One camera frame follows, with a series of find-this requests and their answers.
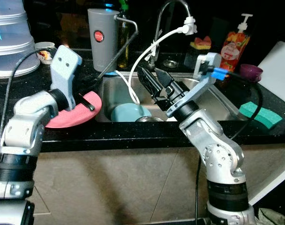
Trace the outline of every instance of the white cable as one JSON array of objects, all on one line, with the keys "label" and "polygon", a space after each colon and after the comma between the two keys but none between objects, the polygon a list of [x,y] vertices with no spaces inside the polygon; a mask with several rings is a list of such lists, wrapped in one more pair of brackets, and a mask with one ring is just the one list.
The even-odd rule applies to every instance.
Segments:
[{"label": "white cable", "polygon": [[129,87],[129,93],[130,93],[130,96],[133,100],[133,102],[139,102],[139,99],[137,98],[137,101],[135,99],[135,96],[132,94],[132,91],[133,90],[131,88],[131,81],[132,81],[132,75],[133,75],[133,72],[134,72],[134,69],[136,68],[136,66],[138,65],[138,63],[140,62],[140,60],[142,60],[142,58],[154,47],[156,46],[158,43],[160,43],[161,41],[163,41],[164,39],[166,39],[167,37],[169,37],[170,35],[173,35],[173,34],[176,34],[176,33],[182,33],[183,31],[183,28],[182,27],[179,27],[175,30],[172,30],[171,32],[168,32],[167,34],[163,35],[161,38],[159,38],[157,41],[155,41],[151,46],[149,46],[139,57],[138,59],[135,61],[131,71],[130,71],[130,75],[129,75],[129,80],[128,80],[128,87]]},{"label": "white cable", "polygon": [[128,81],[126,80],[126,78],[124,77],[124,75],[122,75],[121,72],[115,70],[115,72],[123,79],[123,81],[125,82],[125,84],[128,86],[130,93],[133,95],[134,99],[132,98],[133,102],[137,105],[140,104],[139,99],[136,95],[136,93],[134,92],[134,90],[132,89],[132,87],[129,85]]}]

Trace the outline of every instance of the teal sponge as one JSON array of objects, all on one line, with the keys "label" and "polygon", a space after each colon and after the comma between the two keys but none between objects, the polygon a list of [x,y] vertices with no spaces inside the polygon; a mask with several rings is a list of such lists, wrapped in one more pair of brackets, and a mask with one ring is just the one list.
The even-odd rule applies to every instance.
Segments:
[{"label": "teal sponge", "polygon": [[[251,117],[252,114],[255,112],[257,108],[257,105],[252,102],[247,102],[240,106],[239,111],[247,116]],[[258,115],[255,117],[255,120],[263,123],[268,129],[276,125],[278,122],[280,122],[283,118],[277,115],[275,112],[261,108]]]}]

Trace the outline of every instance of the beige tile wall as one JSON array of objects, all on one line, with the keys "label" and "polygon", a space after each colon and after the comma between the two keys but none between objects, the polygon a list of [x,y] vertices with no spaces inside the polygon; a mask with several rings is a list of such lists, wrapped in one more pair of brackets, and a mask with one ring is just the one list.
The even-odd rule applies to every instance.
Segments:
[{"label": "beige tile wall", "polygon": [[[243,146],[249,196],[285,169],[285,144]],[[102,150],[40,155],[36,225],[121,225],[194,218],[194,148]],[[199,216],[207,201],[205,168]]]}]

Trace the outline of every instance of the faucet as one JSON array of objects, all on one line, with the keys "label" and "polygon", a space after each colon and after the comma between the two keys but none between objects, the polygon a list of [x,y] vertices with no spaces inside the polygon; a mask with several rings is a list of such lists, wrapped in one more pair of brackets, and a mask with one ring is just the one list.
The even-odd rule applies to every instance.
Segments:
[{"label": "faucet", "polygon": [[[165,10],[165,8],[172,2],[180,2],[183,4],[183,6],[185,7],[186,9],[186,12],[187,12],[187,18],[192,18],[191,17],[191,13],[190,13],[190,8],[189,8],[189,5],[187,2],[185,2],[184,0],[167,0],[164,5],[162,6],[161,10],[160,10],[160,13],[159,13],[159,16],[158,16],[158,22],[157,22],[157,28],[156,28],[156,34],[155,34],[155,38],[154,38],[154,41],[157,41],[158,40],[158,36],[159,36],[159,29],[160,29],[160,22],[161,22],[161,17],[162,17],[162,14],[163,14],[163,11]],[[150,59],[149,59],[149,67],[150,68],[154,68],[155,67],[155,62],[157,61],[158,59],[158,55],[159,55],[159,45],[157,45],[156,47],[156,53],[155,53],[155,56],[151,56]]]}]

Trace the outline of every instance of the white cutting board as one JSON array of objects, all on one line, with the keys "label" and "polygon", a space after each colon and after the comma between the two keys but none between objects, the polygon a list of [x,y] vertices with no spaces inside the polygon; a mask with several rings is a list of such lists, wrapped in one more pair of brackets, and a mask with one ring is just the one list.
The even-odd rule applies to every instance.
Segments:
[{"label": "white cutting board", "polygon": [[259,68],[263,70],[259,83],[285,101],[285,42],[277,42]]}]

